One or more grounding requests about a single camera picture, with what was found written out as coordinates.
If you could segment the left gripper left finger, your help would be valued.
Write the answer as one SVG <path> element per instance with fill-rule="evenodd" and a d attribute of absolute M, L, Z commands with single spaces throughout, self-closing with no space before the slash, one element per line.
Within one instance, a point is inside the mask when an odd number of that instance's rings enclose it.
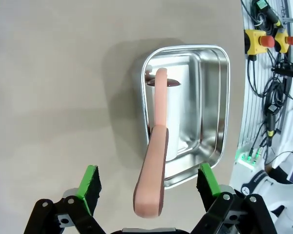
<path fill-rule="evenodd" d="M 36 202 L 24 233 L 62 234 L 65 228 L 75 227 L 80 234 L 103 234 L 93 217 L 101 189 L 98 166 L 89 165 L 73 195 L 56 203 L 50 199 Z"/>

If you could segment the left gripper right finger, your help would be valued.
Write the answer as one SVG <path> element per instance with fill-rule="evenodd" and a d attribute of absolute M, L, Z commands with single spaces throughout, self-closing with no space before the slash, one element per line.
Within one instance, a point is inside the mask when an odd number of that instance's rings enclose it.
<path fill-rule="evenodd" d="M 220 234 L 223 228 L 231 227 L 240 234 L 277 233 L 262 196 L 222 192 L 208 163 L 200 165 L 196 187 L 206 213 L 192 234 Z"/>

